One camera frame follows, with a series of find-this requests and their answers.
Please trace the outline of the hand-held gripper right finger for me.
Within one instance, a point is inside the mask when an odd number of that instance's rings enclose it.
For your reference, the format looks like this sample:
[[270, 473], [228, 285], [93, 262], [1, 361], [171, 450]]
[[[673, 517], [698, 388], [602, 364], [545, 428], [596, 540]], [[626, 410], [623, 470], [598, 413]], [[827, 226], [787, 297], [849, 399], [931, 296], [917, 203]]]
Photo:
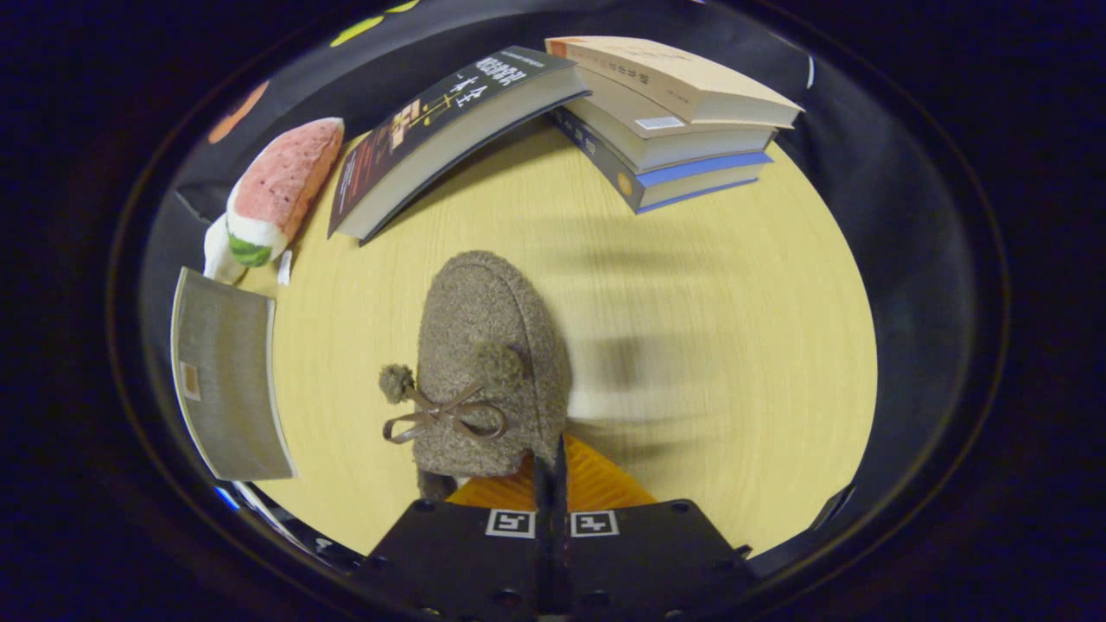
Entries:
[[754, 584], [696, 502], [656, 501], [583, 440], [563, 448], [568, 621], [692, 621]]

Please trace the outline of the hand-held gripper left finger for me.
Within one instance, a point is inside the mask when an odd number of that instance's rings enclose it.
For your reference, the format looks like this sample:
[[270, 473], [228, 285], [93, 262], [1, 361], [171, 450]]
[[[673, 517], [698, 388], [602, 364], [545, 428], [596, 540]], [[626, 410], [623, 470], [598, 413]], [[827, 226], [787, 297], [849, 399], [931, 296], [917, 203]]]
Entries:
[[413, 619], [556, 616], [556, 470], [536, 460], [535, 511], [413, 501], [355, 571], [357, 587]]

